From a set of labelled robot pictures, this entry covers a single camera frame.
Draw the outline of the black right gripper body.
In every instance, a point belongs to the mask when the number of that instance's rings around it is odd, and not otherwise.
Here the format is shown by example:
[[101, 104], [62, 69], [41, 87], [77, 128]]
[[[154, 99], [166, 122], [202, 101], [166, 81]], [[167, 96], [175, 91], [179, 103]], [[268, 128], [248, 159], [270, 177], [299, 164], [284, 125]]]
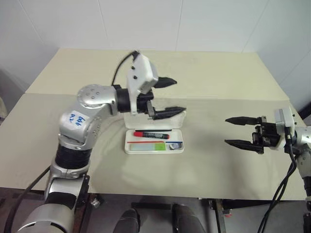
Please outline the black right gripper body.
[[255, 132], [252, 133], [253, 145], [264, 147], [276, 147], [279, 143], [279, 134], [275, 123], [269, 123], [264, 116], [257, 117]]

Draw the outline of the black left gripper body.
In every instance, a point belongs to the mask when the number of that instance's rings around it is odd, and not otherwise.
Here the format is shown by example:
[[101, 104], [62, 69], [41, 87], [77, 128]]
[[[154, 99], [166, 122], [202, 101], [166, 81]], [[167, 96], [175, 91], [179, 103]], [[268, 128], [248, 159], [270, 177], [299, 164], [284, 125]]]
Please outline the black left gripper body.
[[152, 90], [146, 94], [139, 94], [137, 98], [137, 113], [138, 114], [147, 114], [149, 119], [154, 119], [155, 117], [155, 108], [152, 105], [152, 100], [154, 95]]

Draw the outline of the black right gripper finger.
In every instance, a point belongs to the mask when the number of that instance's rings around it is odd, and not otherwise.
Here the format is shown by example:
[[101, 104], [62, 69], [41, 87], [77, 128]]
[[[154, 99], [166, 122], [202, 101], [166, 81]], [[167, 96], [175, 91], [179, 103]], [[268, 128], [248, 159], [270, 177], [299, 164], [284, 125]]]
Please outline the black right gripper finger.
[[225, 122], [229, 122], [234, 125], [258, 125], [258, 118], [255, 117], [247, 117], [247, 116], [239, 116], [239, 117], [231, 117], [227, 118]]
[[241, 150], [247, 150], [247, 151], [253, 151], [258, 154], [263, 154], [264, 149], [263, 146], [260, 145], [254, 145], [249, 141], [245, 140], [225, 140], [225, 142], [231, 146], [234, 146], [236, 148], [239, 148]]

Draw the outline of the black flat bar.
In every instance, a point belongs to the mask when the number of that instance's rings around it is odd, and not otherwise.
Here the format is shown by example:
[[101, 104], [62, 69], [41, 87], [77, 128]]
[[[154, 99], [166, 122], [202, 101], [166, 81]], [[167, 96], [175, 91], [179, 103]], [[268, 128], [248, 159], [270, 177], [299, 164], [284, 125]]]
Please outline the black flat bar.
[[165, 203], [132, 202], [131, 207], [135, 209], [171, 210], [172, 205]]

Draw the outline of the black metal table frame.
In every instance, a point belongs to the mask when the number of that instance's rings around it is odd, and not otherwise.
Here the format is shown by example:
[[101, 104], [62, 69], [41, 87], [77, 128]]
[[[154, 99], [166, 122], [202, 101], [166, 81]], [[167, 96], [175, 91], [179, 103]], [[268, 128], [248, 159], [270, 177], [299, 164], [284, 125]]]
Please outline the black metal table frame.
[[311, 211], [302, 200], [280, 201], [265, 217], [268, 200], [211, 199], [208, 207], [218, 233], [311, 233]]

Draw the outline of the dark rounded shape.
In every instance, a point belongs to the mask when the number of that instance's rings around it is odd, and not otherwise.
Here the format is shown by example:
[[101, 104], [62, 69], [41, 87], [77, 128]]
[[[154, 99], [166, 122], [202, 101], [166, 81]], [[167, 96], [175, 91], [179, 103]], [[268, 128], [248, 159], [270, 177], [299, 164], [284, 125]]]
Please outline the dark rounded shape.
[[113, 233], [139, 233], [140, 215], [136, 209], [126, 210], [118, 220]]
[[174, 233], [206, 233], [194, 212], [177, 203], [172, 206], [172, 226]]

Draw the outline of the black marker with red cap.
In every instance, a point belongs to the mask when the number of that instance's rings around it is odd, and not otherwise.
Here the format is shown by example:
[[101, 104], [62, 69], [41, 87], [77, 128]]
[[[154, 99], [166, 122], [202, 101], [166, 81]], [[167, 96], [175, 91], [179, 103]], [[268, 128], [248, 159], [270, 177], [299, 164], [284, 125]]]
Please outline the black marker with red cap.
[[151, 132], [138, 132], [133, 133], [135, 137], [145, 137], [145, 138], [157, 138], [157, 139], [169, 139], [170, 135], [166, 133], [151, 133]]

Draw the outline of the white plastic case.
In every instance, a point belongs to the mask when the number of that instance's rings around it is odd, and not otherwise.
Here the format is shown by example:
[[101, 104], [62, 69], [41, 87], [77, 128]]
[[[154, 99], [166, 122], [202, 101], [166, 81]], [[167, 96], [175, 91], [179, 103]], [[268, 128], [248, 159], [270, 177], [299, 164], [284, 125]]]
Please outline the white plastic case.
[[[133, 116], [131, 114], [124, 115], [124, 123], [126, 126], [124, 150], [128, 154], [174, 154], [182, 153], [184, 151], [184, 140], [180, 128], [186, 117], [186, 111], [181, 112], [171, 118], [153, 120], [149, 119], [148, 115], [138, 114]], [[151, 132], [151, 133], [166, 133], [170, 135], [169, 139], [145, 138], [135, 137], [133, 133]], [[130, 151], [130, 144], [134, 143], [165, 143], [166, 151]], [[170, 144], [179, 144], [179, 149], [170, 149]]]

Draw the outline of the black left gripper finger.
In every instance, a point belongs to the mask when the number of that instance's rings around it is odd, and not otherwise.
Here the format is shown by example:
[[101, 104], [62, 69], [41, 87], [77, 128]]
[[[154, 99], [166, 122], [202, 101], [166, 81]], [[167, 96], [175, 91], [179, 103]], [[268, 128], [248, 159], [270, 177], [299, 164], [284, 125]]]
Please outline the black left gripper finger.
[[153, 120], [161, 120], [166, 118], [171, 118], [175, 115], [180, 114], [181, 112], [185, 111], [185, 107], [167, 107], [161, 111], [154, 111]]
[[177, 84], [177, 81], [169, 77], [159, 77], [155, 88], [165, 88]]

